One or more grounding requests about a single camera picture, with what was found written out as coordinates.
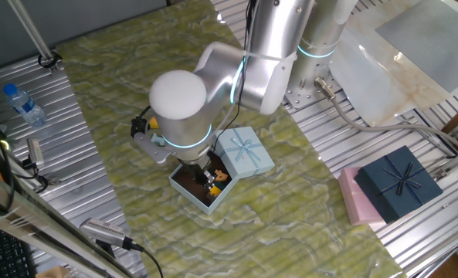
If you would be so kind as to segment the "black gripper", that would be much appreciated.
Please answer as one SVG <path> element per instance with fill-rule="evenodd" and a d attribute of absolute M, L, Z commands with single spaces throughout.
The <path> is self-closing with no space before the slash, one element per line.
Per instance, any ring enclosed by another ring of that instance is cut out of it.
<path fill-rule="evenodd" d="M 181 163 L 185 170 L 190 174 L 194 175 L 195 182 L 204 188 L 212 188 L 215 184 L 216 174 L 205 170 L 208 164 L 208 158 L 203 157 L 194 161 L 184 161 Z"/>

